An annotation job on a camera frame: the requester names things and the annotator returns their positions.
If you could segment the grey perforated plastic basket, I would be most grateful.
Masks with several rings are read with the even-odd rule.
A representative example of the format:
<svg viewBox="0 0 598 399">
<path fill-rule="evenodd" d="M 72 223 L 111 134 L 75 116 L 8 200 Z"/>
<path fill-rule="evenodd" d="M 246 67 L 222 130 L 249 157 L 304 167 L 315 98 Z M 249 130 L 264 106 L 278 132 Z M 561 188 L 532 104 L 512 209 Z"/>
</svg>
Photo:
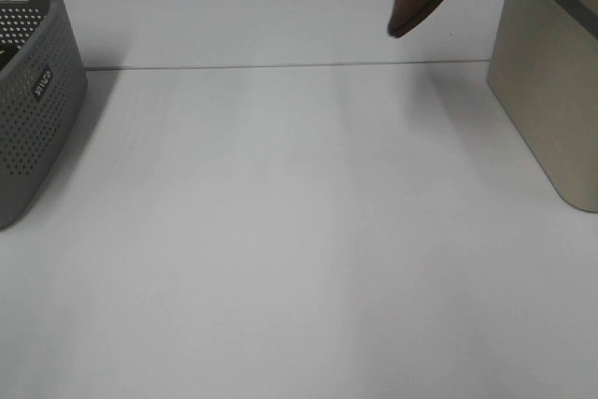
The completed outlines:
<svg viewBox="0 0 598 399">
<path fill-rule="evenodd" d="M 64 0 L 2 2 L 2 228 L 19 220 L 36 197 L 87 86 Z"/>
</svg>

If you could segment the beige plastic storage bin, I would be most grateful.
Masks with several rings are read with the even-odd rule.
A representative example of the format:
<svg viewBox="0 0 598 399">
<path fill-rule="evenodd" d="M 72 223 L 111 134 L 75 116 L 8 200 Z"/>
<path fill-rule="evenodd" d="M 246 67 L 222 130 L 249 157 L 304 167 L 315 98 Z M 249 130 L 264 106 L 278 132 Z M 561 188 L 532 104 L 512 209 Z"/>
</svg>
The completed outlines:
<svg viewBox="0 0 598 399">
<path fill-rule="evenodd" d="M 487 81 L 564 202 L 597 210 L 597 0 L 505 0 Z"/>
</svg>

